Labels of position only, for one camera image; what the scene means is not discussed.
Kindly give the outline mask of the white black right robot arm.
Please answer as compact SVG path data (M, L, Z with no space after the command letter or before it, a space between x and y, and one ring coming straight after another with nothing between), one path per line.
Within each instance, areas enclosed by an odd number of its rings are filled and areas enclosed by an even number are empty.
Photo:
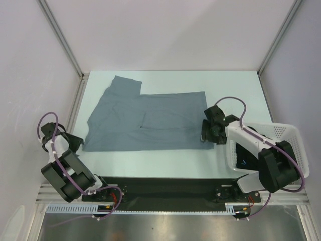
M275 193L286 191L287 185L301 180L300 192L305 185L305 176L298 165L294 149L288 141L274 141L243 123L243 118L226 116L217 106L204 111L201 140L225 145L232 140L237 144L237 158L246 165L252 164L251 174L239 177L231 195L236 201L244 201L252 191L266 190Z

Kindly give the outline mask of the light blue t shirt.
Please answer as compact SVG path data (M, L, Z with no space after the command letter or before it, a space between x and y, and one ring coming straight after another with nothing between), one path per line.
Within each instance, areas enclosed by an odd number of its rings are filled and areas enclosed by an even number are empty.
M201 143L204 92L141 94L142 82L115 76L89 117L86 152L209 150Z

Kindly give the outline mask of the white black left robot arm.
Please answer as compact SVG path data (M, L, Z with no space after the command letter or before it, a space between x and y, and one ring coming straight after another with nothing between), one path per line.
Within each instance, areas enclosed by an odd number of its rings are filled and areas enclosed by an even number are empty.
M40 128L42 148L49 154L49 162L41 173L67 202L81 195L94 194L104 201L110 197L111 189L98 176L89 171L76 152L84 144L82 138L67 133L64 126L54 122Z

